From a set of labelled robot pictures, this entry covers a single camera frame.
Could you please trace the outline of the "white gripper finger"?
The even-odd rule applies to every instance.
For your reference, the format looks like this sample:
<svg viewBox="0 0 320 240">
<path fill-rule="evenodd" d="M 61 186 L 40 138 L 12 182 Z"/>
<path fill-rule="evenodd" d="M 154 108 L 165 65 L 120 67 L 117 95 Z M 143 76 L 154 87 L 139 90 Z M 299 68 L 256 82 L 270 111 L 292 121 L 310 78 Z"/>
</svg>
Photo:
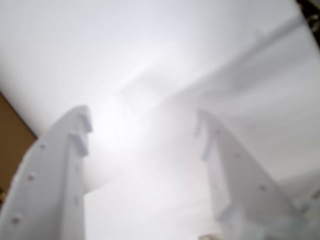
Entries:
<svg viewBox="0 0 320 240">
<path fill-rule="evenodd" d="M 215 115 L 198 110 L 207 132 L 203 159 L 214 219 L 226 240 L 266 240 L 278 223 L 301 217 L 289 196 Z"/>
<path fill-rule="evenodd" d="M 90 110 L 66 112 L 23 156 L 0 212 L 3 240 L 83 240 Z"/>
</svg>

